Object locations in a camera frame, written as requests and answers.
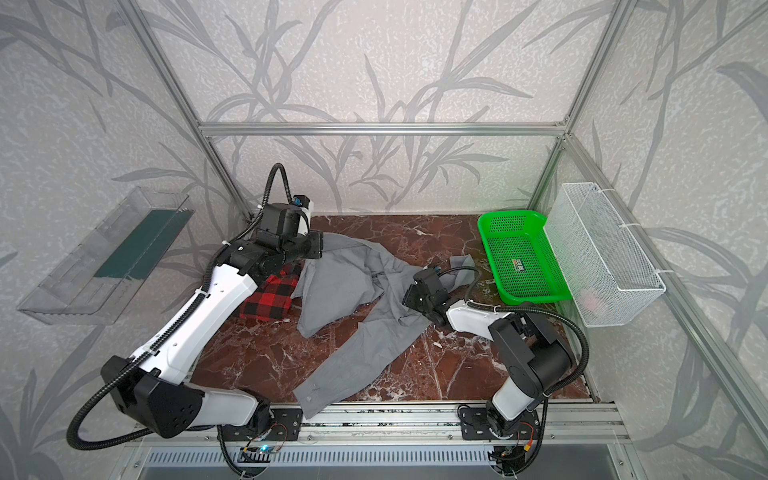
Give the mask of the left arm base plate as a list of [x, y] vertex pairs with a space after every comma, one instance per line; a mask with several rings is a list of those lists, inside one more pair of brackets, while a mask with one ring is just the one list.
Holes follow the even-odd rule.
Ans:
[[298, 440], [303, 420], [303, 411], [300, 408], [273, 408], [270, 414], [271, 421], [260, 434], [254, 434], [246, 426], [223, 426], [224, 441], [241, 443], [251, 441], [256, 443], [257, 441], [295, 442]]

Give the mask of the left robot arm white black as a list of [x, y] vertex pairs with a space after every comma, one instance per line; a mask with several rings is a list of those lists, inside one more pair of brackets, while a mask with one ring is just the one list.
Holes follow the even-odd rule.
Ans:
[[323, 234], [311, 230], [273, 249], [253, 241], [224, 243], [182, 309], [129, 358], [102, 369], [118, 410], [163, 438], [204, 426], [241, 427], [253, 436], [272, 422], [270, 403], [254, 394], [193, 385], [186, 377], [208, 341], [237, 307], [284, 265], [322, 255]]

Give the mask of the green plastic basket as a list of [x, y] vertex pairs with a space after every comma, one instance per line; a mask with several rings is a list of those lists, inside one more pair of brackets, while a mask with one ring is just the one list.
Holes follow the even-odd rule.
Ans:
[[[572, 298], [544, 231], [547, 218], [535, 211], [497, 211], [478, 218], [478, 230], [501, 300], [507, 305], [556, 303]], [[512, 260], [520, 259], [524, 271]]]

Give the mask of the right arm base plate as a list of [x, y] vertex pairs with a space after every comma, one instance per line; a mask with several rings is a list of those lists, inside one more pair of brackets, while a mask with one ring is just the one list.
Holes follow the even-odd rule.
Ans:
[[456, 413], [463, 440], [522, 440], [532, 443], [539, 437], [541, 423], [536, 411], [523, 410], [513, 420], [507, 420], [492, 406], [460, 404]]

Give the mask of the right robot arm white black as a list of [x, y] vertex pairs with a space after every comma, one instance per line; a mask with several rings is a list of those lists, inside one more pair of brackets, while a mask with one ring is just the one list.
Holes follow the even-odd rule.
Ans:
[[582, 358], [576, 360], [550, 320], [556, 319], [574, 332], [579, 331], [578, 327], [533, 304], [485, 305], [450, 294], [441, 277], [458, 270], [425, 269], [416, 273], [403, 305], [438, 326], [495, 344], [508, 379], [487, 403], [486, 411], [488, 422], [501, 429], [518, 422], [525, 412], [534, 411], [552, 393], [578, 378], [588, 361], [588, 347], [581, 346]]

